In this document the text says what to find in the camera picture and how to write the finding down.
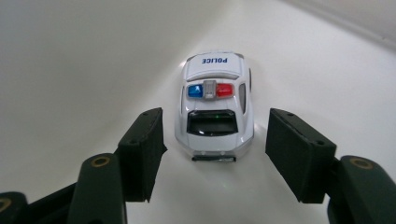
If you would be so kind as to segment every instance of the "car rear window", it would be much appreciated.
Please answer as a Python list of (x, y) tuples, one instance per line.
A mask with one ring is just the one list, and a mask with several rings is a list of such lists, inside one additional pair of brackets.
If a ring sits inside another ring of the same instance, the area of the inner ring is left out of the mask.
[(238, 133), (232, 110), (195, 110), (189, 113), (187, 133), (201, 136), (223, 136)]

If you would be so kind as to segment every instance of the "white toy car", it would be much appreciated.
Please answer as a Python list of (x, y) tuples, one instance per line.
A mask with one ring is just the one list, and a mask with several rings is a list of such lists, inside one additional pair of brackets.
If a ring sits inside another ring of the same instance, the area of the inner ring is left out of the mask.
[(236, 161), (254, 135), (251, 74), (244, 56), (198, 54), (186, 61), (182, 76), (177, 141), (193, 161)]

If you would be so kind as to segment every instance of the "toy car hood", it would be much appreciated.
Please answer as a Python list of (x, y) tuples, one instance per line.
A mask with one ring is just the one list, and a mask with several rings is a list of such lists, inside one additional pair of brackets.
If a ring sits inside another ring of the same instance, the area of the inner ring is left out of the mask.
[(233, 52), (216, 52), (210, 54), (198, 54), (187, 60), (189, 66), (184, 79), (193, 81), (201, 78), (224, 76), (229, 79), (237, 79), (242, 74), (242, 55)]

